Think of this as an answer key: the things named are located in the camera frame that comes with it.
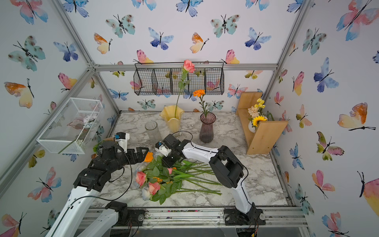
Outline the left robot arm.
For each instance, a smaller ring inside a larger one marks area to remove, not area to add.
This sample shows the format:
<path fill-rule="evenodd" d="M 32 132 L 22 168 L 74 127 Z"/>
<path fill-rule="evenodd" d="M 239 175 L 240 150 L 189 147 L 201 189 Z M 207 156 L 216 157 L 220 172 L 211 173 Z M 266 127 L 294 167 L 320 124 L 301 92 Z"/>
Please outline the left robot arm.
<path fill-rule="evenodd" d="M 126 139 L 103 141 L 97 148 L 98 156 L 76 178 L 70 196 L 47 236 L 74 236 L 94 199 L 110 181 L 111 174 L 126 165 L 144 162 L 148 152 L 146 147 L 128 149 Z M 81 237 L 101 237 L 117 223 L 141 225 L 137 219 L 131 218 L 126 203 L 118 198 L 108 202 L 101 215 L 80 233 Z"/>

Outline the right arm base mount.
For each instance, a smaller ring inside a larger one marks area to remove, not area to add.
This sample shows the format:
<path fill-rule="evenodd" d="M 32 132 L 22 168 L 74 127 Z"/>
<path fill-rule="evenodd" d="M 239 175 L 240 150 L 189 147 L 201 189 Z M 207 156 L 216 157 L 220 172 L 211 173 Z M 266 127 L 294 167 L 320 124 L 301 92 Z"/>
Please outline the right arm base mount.
<path fill-rule="evenodd" d="M 224 209 L 224 220 L 227 226 L 243 226 L 243 225 L 265 225 L 265 215 L 262 209 L 257 209 L 252 205 L 248 209 L 247 214 L 237 210 L 236 208 Z"/>

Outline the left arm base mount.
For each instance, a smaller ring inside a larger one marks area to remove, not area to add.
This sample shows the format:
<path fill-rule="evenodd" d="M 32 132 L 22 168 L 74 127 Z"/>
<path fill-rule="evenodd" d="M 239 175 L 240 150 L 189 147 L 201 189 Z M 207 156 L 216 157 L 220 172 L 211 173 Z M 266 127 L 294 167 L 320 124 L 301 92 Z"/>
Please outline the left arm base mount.
<path fill-rule="evenodd" d="M 133 209 L 124 202 L 111 201 L 105 209 L 113 210 L 116 213 L 117 221 L 115 226 L 142 226 L 146 211 L 143 209 Z"/>

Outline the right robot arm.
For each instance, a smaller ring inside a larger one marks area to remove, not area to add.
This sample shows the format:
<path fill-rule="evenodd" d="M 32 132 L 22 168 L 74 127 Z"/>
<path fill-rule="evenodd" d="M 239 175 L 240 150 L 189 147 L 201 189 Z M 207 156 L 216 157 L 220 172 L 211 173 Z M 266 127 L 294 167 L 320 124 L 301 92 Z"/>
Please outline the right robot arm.
<path fill-rule="evenodd" d="M 245 191 L 245 166 L 227 146 L 208 148 L 190 140 L 180 141 L 169 134 L 163 141 L 156 143 L 155 150 L 163 155 L 162 165 L 165 167 L 173 167 L 176 162 L 184 159 L 209 164 L 218 181 L 230 188 L 237 211 L 248 220 L 256 221 L 260 218 L 263 211 L 256 208 Z"/>

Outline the orange marigold flower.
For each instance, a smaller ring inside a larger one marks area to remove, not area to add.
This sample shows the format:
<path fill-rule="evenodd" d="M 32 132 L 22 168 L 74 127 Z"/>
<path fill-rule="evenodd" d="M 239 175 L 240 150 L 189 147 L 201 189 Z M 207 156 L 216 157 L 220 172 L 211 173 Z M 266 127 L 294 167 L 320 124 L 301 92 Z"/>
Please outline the orange marigold flower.
<path fill-rule="evenodd" d="M 209 106 L 208 106 L 207 102 L 204 99 L 205 94 L 206 94 L 205 90 L 201 90 L 201 89 L 200 90 L 196 90 L 196 91 L 193 92 L 193 96 L 200 99 L 199 104 L 201 105 L 204 117 L 207 118 L 210 110 L 209 110 Z"/>

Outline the pink rose tall stem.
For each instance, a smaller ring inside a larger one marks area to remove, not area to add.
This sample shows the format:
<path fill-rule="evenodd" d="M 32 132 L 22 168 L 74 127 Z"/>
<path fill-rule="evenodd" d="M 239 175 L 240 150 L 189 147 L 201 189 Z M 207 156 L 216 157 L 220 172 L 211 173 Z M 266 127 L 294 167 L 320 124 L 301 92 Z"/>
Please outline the pink rose tall stem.
<path fill-rule="evenodd" d="M 187 79 L 188 75 L 195 72 L 195 65 L 188 59 L 186 59 L 182 66 L 182 76 L 178 82 L 179 94 L 176 101 L 174 117 L 177 116 L 178 102 L 180 95 L 184 92 L 185 87 L 190 83 L 190 79 Z"/>

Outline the orange rose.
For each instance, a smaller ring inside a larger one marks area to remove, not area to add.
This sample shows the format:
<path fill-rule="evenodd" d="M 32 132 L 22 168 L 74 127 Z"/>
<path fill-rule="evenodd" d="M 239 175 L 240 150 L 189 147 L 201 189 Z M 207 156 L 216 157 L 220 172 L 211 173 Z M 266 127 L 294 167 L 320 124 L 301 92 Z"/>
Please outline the orange rose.
<path fill-rule="evenodd" d="M 146 162 L 146 163 L 150 163 L 150 162 L 152 162 L 154 160 L 154 155 L 153 155 L 153 153 L 152 152 L 148 152 L 147 154 L 146 154 L 146 156 L 145 156 L 145 160 L 144 160 L 144 162 Z"/>

